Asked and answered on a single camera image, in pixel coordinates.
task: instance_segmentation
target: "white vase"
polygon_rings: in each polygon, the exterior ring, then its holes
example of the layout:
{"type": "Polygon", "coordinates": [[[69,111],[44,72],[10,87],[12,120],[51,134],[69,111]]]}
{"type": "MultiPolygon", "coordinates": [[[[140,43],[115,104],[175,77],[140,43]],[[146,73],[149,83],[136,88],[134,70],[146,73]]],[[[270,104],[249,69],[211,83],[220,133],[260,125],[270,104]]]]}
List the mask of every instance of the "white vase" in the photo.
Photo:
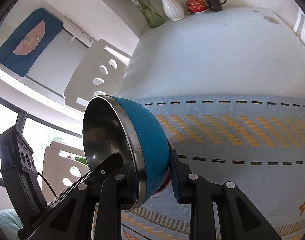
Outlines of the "white vase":
{"type": "Polygon", "coordinates": [[[161,0],[165,14],[172,21],[180,21],[185,17],[184,11],[180,3],[176,0],[161,0]]]}

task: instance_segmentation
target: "black cable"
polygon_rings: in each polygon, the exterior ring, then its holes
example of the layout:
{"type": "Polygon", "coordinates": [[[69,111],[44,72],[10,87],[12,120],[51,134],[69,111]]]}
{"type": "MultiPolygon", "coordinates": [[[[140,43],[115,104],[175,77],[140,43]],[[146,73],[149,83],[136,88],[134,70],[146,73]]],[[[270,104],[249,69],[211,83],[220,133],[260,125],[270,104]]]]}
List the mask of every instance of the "black cable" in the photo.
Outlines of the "black cable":
{"type": "Polygon", "coordinates": [[[56,193],[54,192],[54,190],[52,189],[51,185],[49,184],[49,182],[46,180],[46,178],[44,176],[42,176],[41,173],[39,173],[37,171],[38,175],[46,182],[46,184],[48,185],[48,187],[50,188],[50,190],[52,191],[52,193],[54,194],[54,197],[57,197],[56,193]]]}

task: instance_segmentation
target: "bowl rim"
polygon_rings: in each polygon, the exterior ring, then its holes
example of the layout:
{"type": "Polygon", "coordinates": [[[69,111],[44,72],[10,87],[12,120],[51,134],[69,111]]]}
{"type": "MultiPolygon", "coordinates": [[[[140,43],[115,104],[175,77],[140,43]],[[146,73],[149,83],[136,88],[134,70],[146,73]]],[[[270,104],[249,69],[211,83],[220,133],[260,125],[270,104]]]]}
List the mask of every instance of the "bowl rim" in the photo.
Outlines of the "bowl rim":
{"type": "Polygon", "coordinates": [[[144,162],[140,141],[128,114],[126,113],[125,109],[121,106],[121,104],[111,96],[96,96],[89,101],[88,106],[91,104],[92,101],[98,99],[102,99],[106,101],[110,105],[111,109],[117,115],[121,123],[122,129],[126,135],[126,139],[130,148],[131,156],[134,162],[135,173],[138,179],[138,194],[137,194],[136,202],[132,208],[130,208],[129,210],[124,210],[124,211],[131,211],[143,204],[147,193],[146,165],[144,162]]]}

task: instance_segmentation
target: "blue bowl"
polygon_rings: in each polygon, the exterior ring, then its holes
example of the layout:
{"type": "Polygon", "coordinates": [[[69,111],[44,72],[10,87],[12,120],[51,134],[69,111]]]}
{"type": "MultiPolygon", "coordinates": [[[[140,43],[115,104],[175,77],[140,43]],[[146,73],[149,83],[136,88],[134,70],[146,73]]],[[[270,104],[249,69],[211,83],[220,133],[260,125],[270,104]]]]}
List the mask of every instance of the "blue bowl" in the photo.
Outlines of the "blue bowl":
{"type": "Polygon", "coordinates": [[[158,120],[145,107],[124,98],[94,97],[85,110],[83,141],[90,170],[116,152],[124,163],[134,163],[138,189],[130,210],[161,186],[168,169],[168,142],[158,120]]]}

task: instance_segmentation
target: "vase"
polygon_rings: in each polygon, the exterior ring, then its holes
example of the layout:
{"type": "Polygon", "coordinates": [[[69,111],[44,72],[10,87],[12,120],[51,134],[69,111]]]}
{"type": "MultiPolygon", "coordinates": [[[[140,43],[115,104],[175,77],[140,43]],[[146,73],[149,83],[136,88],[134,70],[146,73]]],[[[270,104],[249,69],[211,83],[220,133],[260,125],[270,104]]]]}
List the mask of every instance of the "vase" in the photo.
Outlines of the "vase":
{"type": "Polygon", "coordinates": [[[149,0],[145,3],[140,3],[138,8],[145,17],[150,28],[156,28],[165,22],[149,0]]]}
{"type": "Polygon", "coordinates": [[[131,3],[139,9],[150,28],[156,28],[165,22],[150,0],[131,0],[131,3]]]}
{"type": "Polygon", "coordinates": [[[184,11],[180,3],[176,0],[161,0],[165,14],[172,21],[180,21],[185,17],[184,11]]]}

